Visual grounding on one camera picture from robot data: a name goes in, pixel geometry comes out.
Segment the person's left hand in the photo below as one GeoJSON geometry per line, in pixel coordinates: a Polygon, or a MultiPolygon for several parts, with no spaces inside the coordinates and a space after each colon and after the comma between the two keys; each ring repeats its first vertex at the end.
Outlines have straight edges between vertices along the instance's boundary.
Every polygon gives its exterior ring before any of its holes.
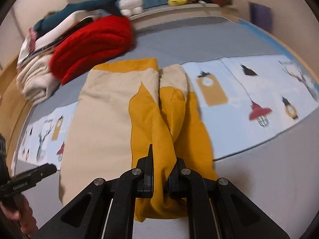
{"type": "Polygon", "coordinates": [[[21,208],[18,210],[16,207],[9,206],[8,204],[4,205],[1,202],[1,210],[7,219],[20,224],[23,234],[32,238],[38,231],[36,219],[33,216],[33,210],[27,198],[23,194],[21,195],[21,203],[21,208]]]}

